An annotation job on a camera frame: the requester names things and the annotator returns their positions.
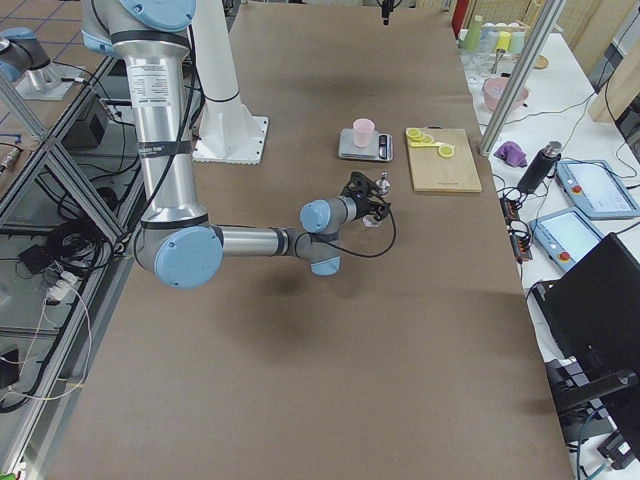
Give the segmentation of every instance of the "blue joint cap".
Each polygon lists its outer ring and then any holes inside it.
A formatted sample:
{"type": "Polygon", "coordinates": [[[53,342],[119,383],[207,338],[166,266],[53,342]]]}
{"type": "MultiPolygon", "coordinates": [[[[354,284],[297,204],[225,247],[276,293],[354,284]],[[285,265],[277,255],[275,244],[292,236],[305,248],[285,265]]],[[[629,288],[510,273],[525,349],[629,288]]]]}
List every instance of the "blue joint cap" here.
{"type": "Polygon", "coordinates": [[[0,32],[0,36],[8,40],[34,40],[36,34],[26,27],[12,27],[0,32]]]}
{"type": "Polygon", "coordinates": [[[300,210],[300,222],[309,233],[320,233],[329,226],[331,206],[326,200],[314,200],[300,210]]]}
{"type": "Polygon", "coordinates": [[[340,270],[340,257],[333,257],[329,260],[311,264],[311,271],[319,277],[335,275],[338,270],[340,270]]]}
{"type": "Polygon", "coordinates": [[[10,82],[15,82],[22,76],[22,73],[20,73],[20,70],[18,70],[13,65],[9,65],[8,63],[3,62],[1,60],[0,60],[0,73],[4,78],[9,80],[10,82]]]}
{"type": "Polygon", "coordinates": [[[158,249],[156,276],[174,288],[199,287],[222,263],[222,243],[207,227],[188,227],[170,235],[158,249]]]}
{"type": "Polygon", "coordinates": [[[84,39],[84,46],[92,52],[96,52],[101,55],[107,55],[108,57],[120,58],[120,55],[118,55],[113,49],[113,45],[110,40],[96,37],[95,35],[91,35],[90,33],[85,32],[84,30],[82,30],[82,37],[84,39]]]}
{"type": "Polygon", "coordinates": [[[177,33],[193,21],[196,0],[119,0],[120,4],[147,27],[177,33]]]}

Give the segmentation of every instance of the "robotic arm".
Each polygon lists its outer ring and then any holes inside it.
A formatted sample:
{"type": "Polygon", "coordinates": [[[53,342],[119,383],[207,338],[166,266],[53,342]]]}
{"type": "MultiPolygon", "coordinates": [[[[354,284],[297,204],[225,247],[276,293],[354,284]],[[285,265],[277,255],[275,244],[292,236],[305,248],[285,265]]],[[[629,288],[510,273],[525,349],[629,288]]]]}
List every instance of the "robotic arm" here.
{"type": "MultiPolygon", "coordinates": [[[[313,273],[332,275],[340,266],[335,248],[340,226],[365,215],[377,220],[388,215],[378,186],[354,172],[340,196],[302,208],[305,231],[210,225],[197,199],[185,128],[182,61],[191,48],[186,29],[195,0],[84,0],[83,13],[85,45],[120,56],[127,66],[148,199],[133,249],[140,265],[162,282],[176,288],[202,285],[223,255],[297,256],[310,262],[313,273]]],[[[215,20],[226,31],[223,14],[215,20]]]]}
{"type": "Polygon", "coordinates": [[[0,32],[0,74],[15,82],[25,72],[39,92],[55,88],[61,82],[51,59],[31,30],[14,27],[0,32]]]}

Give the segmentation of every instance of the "red object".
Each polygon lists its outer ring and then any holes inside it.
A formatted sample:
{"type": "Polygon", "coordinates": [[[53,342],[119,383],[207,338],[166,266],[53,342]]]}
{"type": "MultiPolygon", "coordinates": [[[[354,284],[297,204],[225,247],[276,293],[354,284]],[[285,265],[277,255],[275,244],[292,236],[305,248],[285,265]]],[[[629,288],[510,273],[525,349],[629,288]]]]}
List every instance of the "red object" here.
{"type": "Polygon", "coordinates": [[[456,9],[453,12],[453,19],[451,20],[451,27],[453,28],[453,34],[456,38],[458,38],[458,34],[462,28],[464,16],[467,14],[467,8],[469,8],[469,0],[458,0],[456,3],[456,9]]]}

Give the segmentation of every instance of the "pink bowl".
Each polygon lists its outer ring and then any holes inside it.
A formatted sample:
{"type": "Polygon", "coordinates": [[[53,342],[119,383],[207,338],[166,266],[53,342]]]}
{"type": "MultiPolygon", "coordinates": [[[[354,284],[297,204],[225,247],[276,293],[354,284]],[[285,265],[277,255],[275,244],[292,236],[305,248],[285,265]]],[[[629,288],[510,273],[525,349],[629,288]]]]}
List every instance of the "pink bowl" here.
{"type": "MultiPolygon", "coordinates": [[[[493,111],[498,106],[498,101],[500,100],[502,92],[504,92],[508,81],[508,78],[496,77],[488,78],[484,82],[484,85],[482,86],[482,93],[484,94],[484,103],[487,105],[489,110],[493,111]]],[[[527,89],[526,87],[522,87],[520,89],[520,95],[518,95],[518,98],[511,107],[511,111],[515,110],[518,107],[521,107],[528,97],[529,89],[527,89]]]]}

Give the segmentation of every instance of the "pink cup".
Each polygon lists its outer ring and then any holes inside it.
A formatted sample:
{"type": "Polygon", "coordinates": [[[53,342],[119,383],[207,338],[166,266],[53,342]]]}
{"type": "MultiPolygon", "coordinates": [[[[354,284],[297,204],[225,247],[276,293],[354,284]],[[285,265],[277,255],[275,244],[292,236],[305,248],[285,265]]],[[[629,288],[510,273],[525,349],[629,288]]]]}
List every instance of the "pink cup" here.
{"type": "Polygon", "coordinates": [[[353,144],[365,148],[371,143],[376,125],[368,118],[359,118],[353,122],[353,144]]]}

